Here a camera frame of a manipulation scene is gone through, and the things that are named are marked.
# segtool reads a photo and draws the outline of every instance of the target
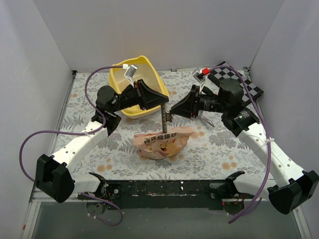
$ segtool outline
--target cable tie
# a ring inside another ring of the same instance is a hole
[[[267,143],[270,143],[270,144],[271,144],[271,142],[274,142],[274,141],[275,141],[274,138],[269,137],[269,139],[266,139],[266,140],[265,140],[265,143],[261,146],[261,148],[264,147]]]
[[[92,142],[92,145],[93,145],[93,148],[94,148],[94,147],[95,147],[95,144],[94,144],[93,137],[92,137],[90,134],[88,134],[87,131],[84,131],[84,135],[85,135],[85,136],[88,136],[88,137],[91,139],[91,142]]]

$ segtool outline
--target red connector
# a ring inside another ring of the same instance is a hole
[[[208,75],[209,74],[209,69],[208,68],[203,69],[202,73],[204,74],[204,76]]]

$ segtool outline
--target glass panel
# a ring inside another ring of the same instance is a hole
[[[203,208],[123,211],[123,222],[110,227],[87,216],[85,202],[41,203],[32,238],[301,238],[294,214],[280,214],[269,202],[262,202],[256,211],[231,225],[224,211],[214,213]],[[102,217],[115,222],[120,215],[108,210]]]

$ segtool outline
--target black mount bracket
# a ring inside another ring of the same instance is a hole
[[[268,188],[271,204],[282,214],[288,214],[313,196],[319,176],[314,171],[303,173],[304,175],[296,181],[291,179],[290,185]]]
[[[74,190],[74,182],[66,163],[58,163],[45,154],[36,164],[35,186],[58,203],[67,200]]]
[[[134,82],[134,86],[128,85],[121,94],[117,94],[110,86],[102,86],[98,90],[95,103],[106,118],[104,127],[107,128],[110,136],[122,119],[115,112],[135,105],[139,105],[142,110],[149,110],[168,101],[167,96],[151,89],[140,79]],[[96,111],[92,121],[103,123],[103,117]]]
[[[218,188],[213,189],[212,193],[216,194],[216,198],[228,198],[229,196],[235,195],[238,191],[234,185],[234,180],[243,174],[245,174],[244,171],[232,173],[225,179],[225,183],[220,185]]]
[[[191,119],[196,118],[199,111],[222,113],[222,122],[235,136],[259,122],[257,116],[242,105],[244,91],[237,80],[222,80],[217,95],[207,87],[202,91],[204,94],[199,92],[199,86],[192,85],[190,92],[171,107],[169,114]]]

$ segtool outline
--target yellow container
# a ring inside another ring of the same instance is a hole
[[[144,82],[153,90],[162,93],[163,95],[169,96],[168,90],[160,78],[158,73],[156,72],[153,65],[150,63],[149,59],[145,56],[139,56],[137,58],[128,59],[122,61],[114,66],[120,66],[123,64],[136,65],[138,67],[134,80],[137,81],[139,79],[143,79]],[[129,85],[129,81],[124,77],[125,70],[121,68],[114,68],[110,70],[109,82],[110,86],[120,94],[126,86]],[[137,119],[143,116],[148,116],[160,109],[160,106],[157,106],[153,109],[143,111],[140,107],[133,106],[127,109],[122,110],[123,114],[132,119]]]

